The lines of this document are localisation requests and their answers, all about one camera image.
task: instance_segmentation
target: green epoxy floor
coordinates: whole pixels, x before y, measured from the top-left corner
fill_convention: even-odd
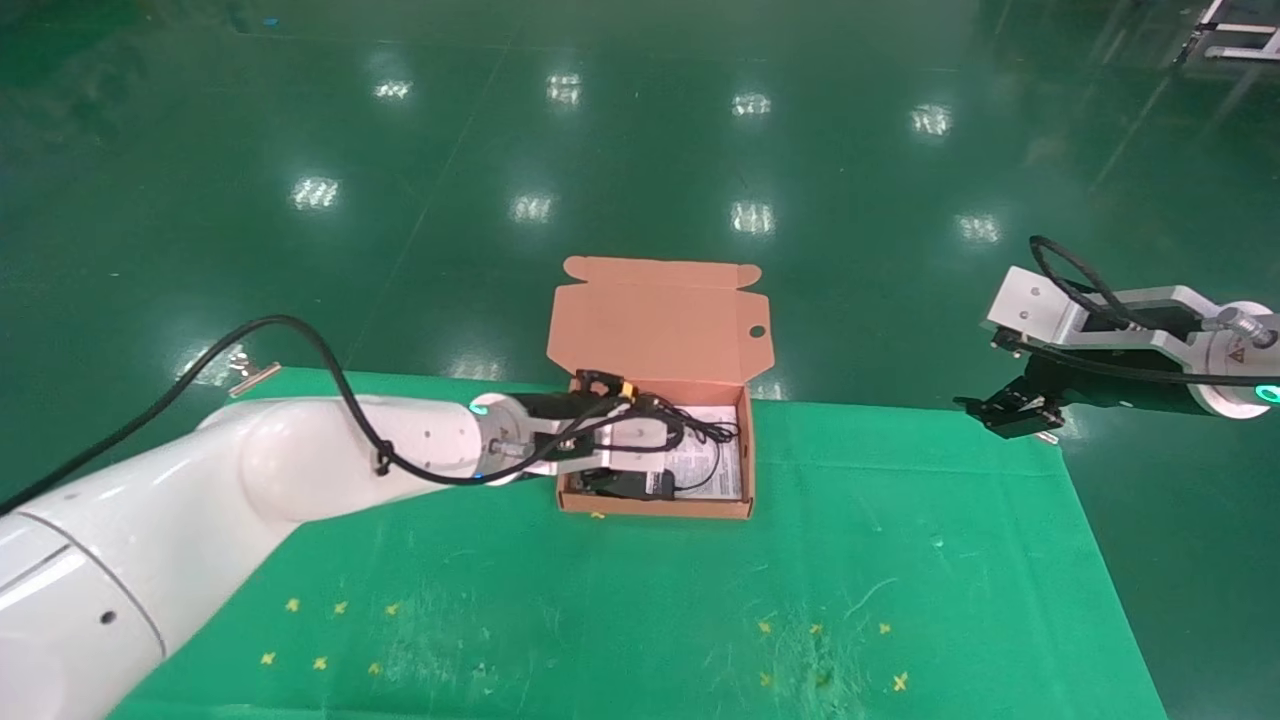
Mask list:
[[[1019,364],[977,322],[1032,233],[1117,287],[1280,305],[1280,88],[1253,65],[1169,73],[1198,8],[4,8],[5,489],[268,313],[353,369],[557,382],[543,347],[572,254],[760,265],[768,398],[995,391]],[[412,86],[378,97],[388,82]],[[297,209],[307,177],[338,181],[330,206]],[[284,336],[246,350],[316,364]],[[218,380],[120,452],[192,427]],[[1170,715],[1274,715],[1280,425],[1071,418],[1068,464]]]

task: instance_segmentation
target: teal indicator light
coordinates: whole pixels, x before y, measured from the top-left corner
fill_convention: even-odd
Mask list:
[[[1258,386],[1253,392],[1272,405],[1280,405],[1280,386]]]

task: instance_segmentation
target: cardboard box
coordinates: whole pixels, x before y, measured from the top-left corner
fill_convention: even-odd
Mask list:
[[[755,265],[623,258],[564,260],[579,281],[556,290],[547,355],[579,369],[625,377],[676,405],[737,407],[742,497],[640,501],[573,492],[556,478],[567,512],[732,518],[755,506],[755,433],[746,383],[773,366],[769,299],[742,292],[760,279]]]

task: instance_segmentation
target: instruction paper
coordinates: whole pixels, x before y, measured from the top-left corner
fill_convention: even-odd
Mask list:
[[[707,423],[737,423],[737,407],[732,405],[681,406],[680,409]],[[739,457],[737,437],[717,446],[709,439],[698,442],[691,430],[685,430],[684,442],[676,450],[668,451],[666,456],[667,469],[676,477],[676,487],[692,488],[677,489],[676,498],[742,500],[742,473]],[[712,475],[710,480],[696,488],[692,487],[707,480],[708,475]]]

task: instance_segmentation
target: box flap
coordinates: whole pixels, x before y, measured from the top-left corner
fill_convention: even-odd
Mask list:
[[[773,366],[755,265],[570,258],[586,281],[556,290],[547,355],[568,372],[744,384]]]
[[[626,284],[677,284],[737,290],[760,279],[755,265],[730,263],[685,263],[676,260],[632,260],[628,258],[584,258],[564,260],[564,272],[582,282]]]

